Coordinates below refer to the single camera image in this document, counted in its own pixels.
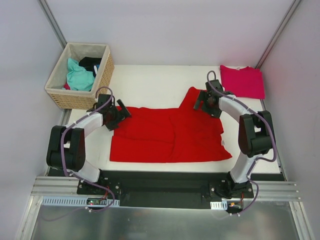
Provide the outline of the magenta t shirt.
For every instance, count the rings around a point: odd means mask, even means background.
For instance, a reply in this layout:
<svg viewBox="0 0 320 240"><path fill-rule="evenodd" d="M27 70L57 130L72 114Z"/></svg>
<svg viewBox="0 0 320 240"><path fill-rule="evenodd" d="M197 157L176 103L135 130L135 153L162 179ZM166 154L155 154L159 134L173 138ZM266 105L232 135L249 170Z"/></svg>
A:
<svg viewBox="0 0 320 240"><path fill-rule="evenodd" d="M250 66L235 69L220 65L221 83L225 91L240 98L265 98L263 74Z"/></svg>

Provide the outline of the red t shirt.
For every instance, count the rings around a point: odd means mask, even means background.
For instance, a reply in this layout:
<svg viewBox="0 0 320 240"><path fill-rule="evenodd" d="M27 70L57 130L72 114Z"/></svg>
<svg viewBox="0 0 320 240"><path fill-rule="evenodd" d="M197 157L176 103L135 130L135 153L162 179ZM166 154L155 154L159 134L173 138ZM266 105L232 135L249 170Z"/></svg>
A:
<svg viewBox="0 0 320 240"><path fill-rule="evenodd" d="M190 87L178 108L128 107L131 117L113 132L110 161L162 164L230 159L222 144L221 120L193 108L200 92Z"/></svg>

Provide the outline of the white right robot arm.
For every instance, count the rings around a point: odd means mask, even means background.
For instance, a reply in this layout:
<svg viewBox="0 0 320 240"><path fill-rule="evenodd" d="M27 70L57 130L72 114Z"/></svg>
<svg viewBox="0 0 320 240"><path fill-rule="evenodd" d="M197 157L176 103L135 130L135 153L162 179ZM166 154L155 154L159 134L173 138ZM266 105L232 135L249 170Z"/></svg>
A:
<svg viewBox="0 0 320 240"><path fill-rule="evenodd" d="M264 157L276 146L272 115L267 110L252 110L235 95L224 91L217 79L208 80L205 85L206 91L199 93L193 108L200 108L217 119L225 112L238 123L240 154L225 181L214 187L216 195L231 199L249 188L252 171L259 160L274 162L277 158Z"/></svg>

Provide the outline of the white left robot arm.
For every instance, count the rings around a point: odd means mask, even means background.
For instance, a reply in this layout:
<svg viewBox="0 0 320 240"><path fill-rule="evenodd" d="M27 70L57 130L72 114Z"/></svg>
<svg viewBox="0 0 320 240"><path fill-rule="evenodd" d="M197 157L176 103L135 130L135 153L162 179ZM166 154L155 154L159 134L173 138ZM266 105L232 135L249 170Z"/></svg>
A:
<svg viewBox="0 0 320 240"><path fill-rule="evenodd" d="M86 160L86 137L101 127L114 131L131 116L121 99L115 100L111 94L99 94L92 108L79 120L69 125L52 127L46 155L47 165L63 170L67 175L75 174L89 182L88 188L94 194L102 194L106 183L99 178L101 170Z"/></svg>

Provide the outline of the teal t shirt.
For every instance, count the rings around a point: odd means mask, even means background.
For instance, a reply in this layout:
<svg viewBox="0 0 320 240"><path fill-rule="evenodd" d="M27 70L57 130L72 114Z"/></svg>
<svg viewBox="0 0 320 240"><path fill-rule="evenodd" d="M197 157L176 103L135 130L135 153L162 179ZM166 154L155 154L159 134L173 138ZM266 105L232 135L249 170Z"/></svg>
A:
<svg viewBox="0 0 320 240"><path fill-rule="evenodd" d="M91 71L79 66L73 58L67 59L66 84L64 88L72 91L89 92L92 90L95 77Z"/></svg>

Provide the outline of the black printed t shirt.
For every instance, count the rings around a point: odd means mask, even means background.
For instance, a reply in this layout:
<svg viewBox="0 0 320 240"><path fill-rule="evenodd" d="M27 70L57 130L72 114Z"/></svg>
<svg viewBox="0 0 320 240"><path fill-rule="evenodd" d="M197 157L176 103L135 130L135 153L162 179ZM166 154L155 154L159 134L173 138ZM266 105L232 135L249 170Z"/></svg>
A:
<svg viewBox="0 0 320 240"><path fill-rule="evenodd" d="M93 76L95 77L98 73L98 69L100 67L101 61L102 61L102 58L86 56L79 61L78 65L80 67L85 68L86 71L92 72Z"/></svg>

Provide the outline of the wicker laundry basket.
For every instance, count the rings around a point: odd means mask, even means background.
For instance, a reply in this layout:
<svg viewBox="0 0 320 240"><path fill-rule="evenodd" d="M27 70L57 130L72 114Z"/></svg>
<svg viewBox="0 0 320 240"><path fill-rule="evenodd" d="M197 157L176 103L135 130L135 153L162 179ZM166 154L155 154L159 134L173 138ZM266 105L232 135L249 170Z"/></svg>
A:
<svg viewBox="0 0 320 240"><path fill-rule="evenodd" d="M61 109L89 109L96 91L109 86L114 68L107 44L69 42L44 88Z"/></svg>

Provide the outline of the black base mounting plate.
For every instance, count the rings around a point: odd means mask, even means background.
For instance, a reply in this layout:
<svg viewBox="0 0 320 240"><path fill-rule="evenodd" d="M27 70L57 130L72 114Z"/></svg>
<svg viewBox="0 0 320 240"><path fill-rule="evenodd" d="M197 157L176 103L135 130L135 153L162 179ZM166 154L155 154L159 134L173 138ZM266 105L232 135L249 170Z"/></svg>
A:
<svg viewBox="0 0 320 240"><path fill-rule="evenodd" d="M77 194L102 196L105 188L122 207L209 209L222 199L252 199L250 182L235 185L227 173L103 170L97 182L79 182Z"/></svg>

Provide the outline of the left aluminium corner post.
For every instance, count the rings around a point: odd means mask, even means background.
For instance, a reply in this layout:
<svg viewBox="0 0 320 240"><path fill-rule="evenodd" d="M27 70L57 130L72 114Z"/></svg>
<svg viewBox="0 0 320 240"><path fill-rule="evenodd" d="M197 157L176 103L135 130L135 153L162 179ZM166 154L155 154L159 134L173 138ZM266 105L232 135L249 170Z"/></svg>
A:
<svg viewBox="0 0 320 240"><path fill-rule="evenodd" d="M40 8L42 9L49 25L51 26L58 42L60 43L61 47L64 49L67 45L66 38L46 0L37 0Z"/></svg>

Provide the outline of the aluminium corner post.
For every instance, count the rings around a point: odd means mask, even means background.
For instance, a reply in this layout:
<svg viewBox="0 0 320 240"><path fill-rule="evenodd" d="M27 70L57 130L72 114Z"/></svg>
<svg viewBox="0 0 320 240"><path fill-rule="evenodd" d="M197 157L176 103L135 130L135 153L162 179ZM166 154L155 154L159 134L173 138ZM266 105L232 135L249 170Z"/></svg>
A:
<svg viewBox="0 0 320 240"><path fill-rule="evenodd" d="M276 28L275 32L273 33L270 41L268 42L266 48L264 49L261 57L259 58L257 64L255 65L256 69L260 69L265 61L267 60L268 56L276 46L278 40L282 36L283 32L285 31L286 27L294 17L296 11L299 9L300 5L302 4L303 0L293 0L285 12L282 20L280 21L278 27Z"/></svg>
<svg viewBox="0 0 320 240"><path fill-rule="evenodd" d="M51 26L58 42L60 43L61 47L64 49L67 45L66 38L46 0L37 0L40 8L42 9L49 25Z"/></svg>

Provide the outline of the aluminium frame rail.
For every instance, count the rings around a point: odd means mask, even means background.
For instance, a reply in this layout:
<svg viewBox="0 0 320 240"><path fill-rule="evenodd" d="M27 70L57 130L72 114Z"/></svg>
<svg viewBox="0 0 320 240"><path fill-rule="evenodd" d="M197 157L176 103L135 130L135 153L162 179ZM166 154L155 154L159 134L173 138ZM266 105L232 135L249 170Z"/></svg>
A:
<svg viewBox="0 0 320 240"><path fill-rule="evenodd" d="M258 181L259 201L301 202L303 200L301 191L298 190L296 182L292 181ZM75 177L62 176L38 176L35 179L32 196L96 196L96 194L79 194L81 181Z"/></svg>

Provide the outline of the right aluminium corner post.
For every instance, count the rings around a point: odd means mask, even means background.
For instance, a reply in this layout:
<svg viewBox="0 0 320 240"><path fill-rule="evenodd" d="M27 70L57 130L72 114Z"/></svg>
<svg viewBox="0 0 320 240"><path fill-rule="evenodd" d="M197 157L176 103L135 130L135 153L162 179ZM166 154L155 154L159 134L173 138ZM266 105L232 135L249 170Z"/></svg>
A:
<svg viewBox="0 0 320 240"><path fill-rule="evenodd" d="M294 17L296 11L299 9L300 5L302 4L303 0L293 0L285 12L282 20L280 21L278 27L276 28L275 32L273 33L270 41L268 42L266 48L264 49L261 57L259 58L257 64L255 65L256 69L260 69L265 61L267 60L268 56L276 46L278 40L282 36L283 32L285 31L286 27Z"/></svg>

